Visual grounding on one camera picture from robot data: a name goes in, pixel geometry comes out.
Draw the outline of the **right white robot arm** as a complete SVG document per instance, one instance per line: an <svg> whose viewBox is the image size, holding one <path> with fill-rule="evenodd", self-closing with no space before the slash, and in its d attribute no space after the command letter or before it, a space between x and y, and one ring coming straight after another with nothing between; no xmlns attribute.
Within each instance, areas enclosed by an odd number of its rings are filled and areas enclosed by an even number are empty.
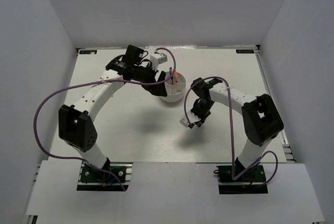
<svg viewBox="0 0 334 224"><path fill-rule="evenodd" d="M232 154L232 177L234 180L249 181L255 174L253 167L259 164L267 146L284 129L272 97L266 93L261 96L243 93L217 76L195 79L190 90L198 98L192 109L184 112L180 122L185 127L203 125L211 114L212 106L220 103L229 108L230 136L233 139L233 113L242 116L247 140L238 156Z"/></svg>

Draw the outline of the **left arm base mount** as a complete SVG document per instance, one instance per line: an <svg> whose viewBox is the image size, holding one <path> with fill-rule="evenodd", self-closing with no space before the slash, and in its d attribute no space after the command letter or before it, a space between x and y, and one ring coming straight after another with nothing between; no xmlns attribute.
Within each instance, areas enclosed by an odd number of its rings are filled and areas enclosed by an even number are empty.
<svg viewBox="0 0 334 224"><path fill-rule="evenodd" d="M125 190L128 189L130 184L132 166L132 163L110 164L110 171L117 176ZM96 171L87 164L82 163L77 183L77 191L123 192L124 190L114 176Z"/></svg>

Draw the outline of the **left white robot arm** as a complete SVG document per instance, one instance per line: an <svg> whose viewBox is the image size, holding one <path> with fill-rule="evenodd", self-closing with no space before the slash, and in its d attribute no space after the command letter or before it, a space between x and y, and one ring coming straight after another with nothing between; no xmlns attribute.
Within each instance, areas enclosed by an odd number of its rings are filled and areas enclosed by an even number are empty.
<svg viewBox="0 0 334 224"><path fill-rule="evenodd" d="M167 62L166 54L155 52L149 59L144 50L129 45L125 54L113 58L105 67L99 82L77 102L63 105L58 112L60 139L72 146L94 168L92 175L100 182L110 177L110 161L97 145L98 133L94 120L107 101L126 81L136 81L154 96L166 97L166 73L158 66Z"/></svg>

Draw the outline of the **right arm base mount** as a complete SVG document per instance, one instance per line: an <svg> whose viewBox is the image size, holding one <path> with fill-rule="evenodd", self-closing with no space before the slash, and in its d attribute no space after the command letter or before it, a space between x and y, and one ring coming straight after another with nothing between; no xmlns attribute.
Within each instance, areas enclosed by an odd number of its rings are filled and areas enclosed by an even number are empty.
<svg viewBox="0 0 334 224"><path fill-rule="evenodd" d="M258 165L243 174L237 180L232 180L232 166L217 166L213 171L218 179L220 195L268 194L264 167Z"/></svg>

